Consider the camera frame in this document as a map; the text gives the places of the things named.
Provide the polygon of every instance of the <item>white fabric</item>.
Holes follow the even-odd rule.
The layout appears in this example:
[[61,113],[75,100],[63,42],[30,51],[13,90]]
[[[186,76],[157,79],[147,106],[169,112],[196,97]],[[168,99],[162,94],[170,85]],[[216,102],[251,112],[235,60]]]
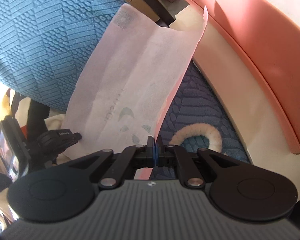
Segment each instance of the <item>white fabric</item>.
[[49,130],[59,130],[59,129],[61,129],[62,122],[64,119],[65,119],[64,114],[57,114],[57,115],[53,115],[51,117],[44,119],[44,122],[46,124],[48,131]]
[[206,23],[198,31],[179,32],[122,5],[70,99],[63,128],[81,133],[82,140],[65,155],[76,159],[103,148],[121,152],[156,136]]
[[15,114],[15,119],[18,120],[20,127],[26,126],[28,121],[28,111],[30,107],[31,98],[23,98],[19,102],[18,110]]

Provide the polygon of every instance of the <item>small screen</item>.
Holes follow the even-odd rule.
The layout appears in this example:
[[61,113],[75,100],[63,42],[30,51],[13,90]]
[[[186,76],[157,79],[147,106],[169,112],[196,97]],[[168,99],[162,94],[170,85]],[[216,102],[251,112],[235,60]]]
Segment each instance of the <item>small screen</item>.
[[2,131],[0,131],[0,155],[5,166],[9,168],[11,164],[12,152],[8,147]]
[[0,156],[9,176],[12,181],[15,181],[18,178],[19,161],[8,147],[7,140],[2,131],[0,131]]

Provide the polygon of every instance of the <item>blue textured fabric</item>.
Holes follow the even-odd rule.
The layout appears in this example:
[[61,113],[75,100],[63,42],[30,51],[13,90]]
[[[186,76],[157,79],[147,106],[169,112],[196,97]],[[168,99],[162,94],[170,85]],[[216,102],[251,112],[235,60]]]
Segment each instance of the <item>blue textured fabric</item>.
[[0,82],[66,110],[76,81],[124,0],[0,0]]

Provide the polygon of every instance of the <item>blue textured cushion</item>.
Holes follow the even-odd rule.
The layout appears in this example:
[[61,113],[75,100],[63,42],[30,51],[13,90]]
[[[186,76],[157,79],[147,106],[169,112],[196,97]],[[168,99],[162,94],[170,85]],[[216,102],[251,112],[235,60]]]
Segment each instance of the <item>blue textured cushion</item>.
[[66,110],[76,81],[124,0],[0,0],[0,82]]

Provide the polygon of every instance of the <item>white tissue paper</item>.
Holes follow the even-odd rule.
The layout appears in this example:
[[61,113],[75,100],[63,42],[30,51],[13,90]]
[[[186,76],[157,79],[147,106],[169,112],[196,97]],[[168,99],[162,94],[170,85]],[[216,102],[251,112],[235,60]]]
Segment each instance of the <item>white tissue paper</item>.
[[207,24],[179,32],[159,27],[121,6],[86,63],[69,102],[63,129],[82,140],[64,154],[76,159],[115,153],[156,137]]

